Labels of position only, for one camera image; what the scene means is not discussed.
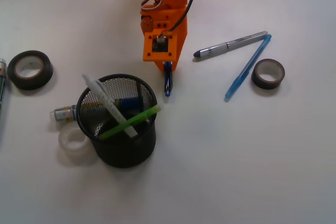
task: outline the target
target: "green object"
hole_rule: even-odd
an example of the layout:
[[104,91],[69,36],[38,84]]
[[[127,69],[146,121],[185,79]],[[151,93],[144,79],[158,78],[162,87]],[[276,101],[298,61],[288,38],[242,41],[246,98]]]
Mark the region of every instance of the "green object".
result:
[[161,110],[159,105],[155,105],[151,107],[150,109],[145,110],[144,112],[132,117],[131,119],[128,119],[125,123],[119,124],[118,126],[104,132],[101,134],[98,138],[101,140],[105,140],[107,138],[112,137],[113,135],[116,135],[118,132],[123,131],[129,126],[136,125],[138,123],[141,123],[148,118],[150,118],[152,115],[158,113]]

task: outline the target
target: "silver pen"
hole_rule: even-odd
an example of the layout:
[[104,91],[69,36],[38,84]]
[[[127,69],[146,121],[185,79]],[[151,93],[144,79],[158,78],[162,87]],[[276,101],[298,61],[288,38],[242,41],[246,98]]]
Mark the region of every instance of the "silver pen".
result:
[[268,35],[268,32],[262,31],[261,33],[246,36],[244,38],[232,40],[232,41],[229,41],[229,42],[224,42],[222,44],[197,51],[196,53],[194,53],[194,57],[201,58],[201,57],[204,57],[204,56],[222,55],[222,54],[225,54],[226,52],[238,49],[240,47],[245,47],[245,46],[250,45],[252,43],[261,41],[261,40],[265,39],[267,35]]

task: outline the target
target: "black mesh pen holder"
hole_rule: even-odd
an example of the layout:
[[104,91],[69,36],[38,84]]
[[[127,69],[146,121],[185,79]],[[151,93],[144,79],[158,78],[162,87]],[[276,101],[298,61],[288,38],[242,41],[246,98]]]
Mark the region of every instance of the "black mesh pen holder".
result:
[[[99,80],[127,120],[157,104],[153,90],[135,76],[112,74]],[[78,100],[76,116],[79,127],[91,139],[98,156],[111,166],[135,166],[145,161],[154,150],[156,115],[134,125],[138,133],[134,137],[129,137],[125,131],[121,131],[106,140],[100,140],[100,134],[118,123],[98,98],[86,88]]]

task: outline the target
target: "black electrical tape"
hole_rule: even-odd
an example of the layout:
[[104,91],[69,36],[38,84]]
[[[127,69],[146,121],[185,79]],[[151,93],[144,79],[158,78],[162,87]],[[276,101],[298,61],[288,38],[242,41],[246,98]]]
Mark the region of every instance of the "black electrical tape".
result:
[[[269,74],[273,76],[275,80],[267,81],[260,76],[261,74]],[[252,73],[252,81],[254,84],[262,89],[268,90],[279,87],[284,77],[284,67],[279,62],[272,59],[264,59],[259,61],[254,67]]]
[[[40,63],[41,70],[34,76],[22,77],[17,68],[24,67],[30,63]],[[33,90],[43,87],[51,79],[54,73],[49,58],[40,51],[26,51],[15,56],[9,63],[7,74],[16,87],[23,90]]]

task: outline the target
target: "blue marker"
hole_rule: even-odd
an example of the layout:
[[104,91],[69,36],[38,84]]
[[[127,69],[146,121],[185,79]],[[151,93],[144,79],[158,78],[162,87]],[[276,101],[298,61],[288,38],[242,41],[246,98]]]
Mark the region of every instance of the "blue marker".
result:
[[238,75],[236,80],[232,83],[231,87],[225,94],[225,100],[228,101],[233,96],[233,94],[236,92],[236,90],[240,87],[242,82],[246,79],[250,69],[253,67],[254,63],[256,63],[257,59],[261,55],[262,51],[265,49],[269,41],[271,40],[272,35],[269,34],[265,38],[265,40],[261,43],[260,47],[257,49],[257,51],[254,53],[252,58],[249,60],[249,62],[246,64],[242,72]]

